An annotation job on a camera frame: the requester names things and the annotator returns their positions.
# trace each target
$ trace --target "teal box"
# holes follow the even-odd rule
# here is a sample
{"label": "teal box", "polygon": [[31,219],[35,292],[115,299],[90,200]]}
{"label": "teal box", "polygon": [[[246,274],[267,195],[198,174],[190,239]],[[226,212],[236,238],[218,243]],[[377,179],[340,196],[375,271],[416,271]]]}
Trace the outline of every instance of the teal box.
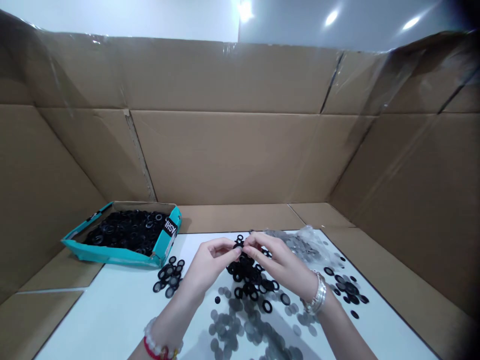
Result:
{"label": "teal box", "polygon": [[[168,215],[165,225],[153,247],[151,256],[142,255],[126,248],[95,246],[83,243],[87,238],[87,234],[98,227],[111,213],[128,210],[147,212],[157,211]],[[65,246],[80,260],[105,264],[151,266],[160,268],[164,265],[169,256],[170,249],[172,248],[181,225],[182,213],[175,204],[112,201],[70,231],[61,242],[64,243]]]}

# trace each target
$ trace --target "beaded bracelet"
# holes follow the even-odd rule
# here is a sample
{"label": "beaded bracelet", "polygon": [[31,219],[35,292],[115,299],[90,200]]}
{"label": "beaded bracelet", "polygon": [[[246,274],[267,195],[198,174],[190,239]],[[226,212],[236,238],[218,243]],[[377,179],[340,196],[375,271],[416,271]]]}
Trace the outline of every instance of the beaded bracelet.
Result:
{"label": "beaded bracelet", "polygon": [[152,338],[152,326],[156,319],[157,317],[154,317],[150,320],[144,330],[145,337],[143,338],[143,344],[145,345],[146,352],[155,360],[177,360],[177,355],[180,354],[184,342],[182,341],[180,347],[175,350],[169,350],[168,346],[160,347],[156,345]]}
{"label": "beaded bracelet", "polygon": [[325,285],[324,281],[320,273],[316,270],[312,270],[318,279],[318,289],[316,291],[316,295],[311,301],[311,303],[306,303],[303,299],[300,299],[305,311],[308,314],[315,315],[318,313],[325,302],[325,297],[327,296],[327,286]]}

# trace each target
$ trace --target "cardboard wall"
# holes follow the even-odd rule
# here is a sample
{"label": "cardboard wall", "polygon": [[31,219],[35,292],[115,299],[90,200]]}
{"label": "cardboard wall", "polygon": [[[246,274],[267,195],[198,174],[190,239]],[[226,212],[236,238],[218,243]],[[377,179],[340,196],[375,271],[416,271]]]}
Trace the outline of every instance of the cardboard wall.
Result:
{"label": "cardboard wall", "polygon": [[331,204],[471,316],[480,290],[480,115],[382,115]]}
{"label": "cardboard wall", "polygon": [[0,105],[0,123],[1,303],[105,200],[33,106]]}

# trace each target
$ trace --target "cardboard flap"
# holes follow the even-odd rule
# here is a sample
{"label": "cardboard flap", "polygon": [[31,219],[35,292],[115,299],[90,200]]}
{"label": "cardboard flap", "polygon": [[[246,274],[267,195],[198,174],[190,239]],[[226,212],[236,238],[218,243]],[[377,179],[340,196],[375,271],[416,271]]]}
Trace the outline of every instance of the cardboard flap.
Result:
{"label": "cardboard flap", "polygon": [[134,110],[318,114],[340,55],[301,46],[111,41]]}
{"label": "cardboard flap", "polygon": [[32,360],[81,291],[15,294],[0,305],[0,358]]}

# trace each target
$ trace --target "plastic wrap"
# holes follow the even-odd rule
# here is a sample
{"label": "plastic wrap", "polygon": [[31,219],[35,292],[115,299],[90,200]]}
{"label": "plastic wrap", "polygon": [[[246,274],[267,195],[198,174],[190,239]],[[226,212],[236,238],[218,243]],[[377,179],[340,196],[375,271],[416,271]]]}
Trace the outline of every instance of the plastic wrap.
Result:
{"label": "plastic wrap", "polygon": [[318,231],[310,225],[302,227],[295,233],[269,229],[265,230],[265,233],[281,239],[310,269],[318,270],[324,267],[335,269],[338,266],[334,261],[335,255],[325,247]]}

